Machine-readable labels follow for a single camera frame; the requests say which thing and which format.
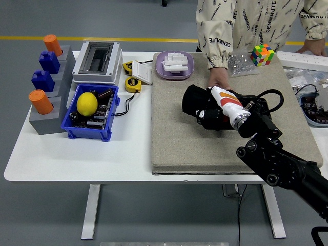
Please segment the printed jacket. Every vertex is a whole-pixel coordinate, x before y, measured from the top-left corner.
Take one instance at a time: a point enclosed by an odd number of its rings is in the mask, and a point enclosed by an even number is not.
[[[227,68],[236,48],[251,52],[256,45],[268,44],[277,50],[285,44],[297,15],[306,39],[326,37],[328,0],[198,0],[198,45],[208,68]]]

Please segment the gray electrical box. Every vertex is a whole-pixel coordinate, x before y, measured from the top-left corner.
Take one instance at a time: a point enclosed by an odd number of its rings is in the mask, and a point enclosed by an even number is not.
[[[73,69],[73,81],[118,84],[122,68],[122,49],[117,42],[85,41]]]

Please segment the black cable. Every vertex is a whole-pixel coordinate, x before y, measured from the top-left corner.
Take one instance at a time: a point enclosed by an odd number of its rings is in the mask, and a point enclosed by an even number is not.
[[[129,106],[130,106],[130,101],[134,98],[135,94],[137,94],[138,90],[135,91],[135,93],[133,94],[133,96],[131,96],[130,98],[128,98],[125,101],[125,111],[121,112],[121,113],[116,113],[115,116],[122,116],[125,115],[128,111],[129,111]]]
[[[297,95],[301,90],[303,90],[307,86],[314,86],[315,96],[316,96],[317,95],[317,87],[314,84],[308,84],[308,85],[303,86],[301,89],[297,90],[297,92],[295,93],[295,95]]]
[[[240,246],[240,206],[241,206],[241,201],[242,201],[242,198],[244,197],[246,188],[247,188],[247,184],[245,186],[244,191],[242,192],[241,199],[240,199],[239,206],[238,206],[238,245],[239,246]]]
[[[275,106],[274,108],[272,109],[269,109],[269,110],[266,110],[265,112],[263,112],[263,114],[266,114],[266,113],[271,113],[271,112],[274,112],[278,109],[281,108],[281,106],[283,105],[283,95],[280,91],[276,90],[276,89],[269,89],[269,90],[266,90],[266,91],[263,91],[262,93],[260,93],[256,98],[255,100],[258,100],[260,97],[264,96],[264,95],[267,95],[267,94],[277,94],[279,97],[280,97],[280,102],[278,103],[277,106]]]
[[[151,63],[153,60],[147,60],[147,61],[143,61],[142,63],[140,64],[143,64],[143,63]]]
[[[314,243],[316,246],[324,246],[323,242],[321,241],[319,237],[318,232],[328,232],[328,227],[314,227],[311,230],[311,236],[313,238]]]

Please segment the rubik's cube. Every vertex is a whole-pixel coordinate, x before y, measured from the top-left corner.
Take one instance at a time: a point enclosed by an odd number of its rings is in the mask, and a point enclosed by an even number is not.
[[[274,55],[274,51],[267,45],[257,45],[251,54],[251,59],[255,66],[269,65]]]

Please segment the purple tray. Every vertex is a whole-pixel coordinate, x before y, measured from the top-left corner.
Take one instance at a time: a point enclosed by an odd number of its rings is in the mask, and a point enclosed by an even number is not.
[[[169,53],[181,53],[185,55],[188,59],[188,70],[181,71],[179,73],[170,73],[169,71],[165,71],[162,61],[164,61],[164,57],[168,56]],[[183,80],[189,78],[190,75],[194,71],[194,58],[191,54],[186,53],[184,51],[164,51],[158,54],[156,59],[156,71],[162,78],[169,79],[169,80]]]

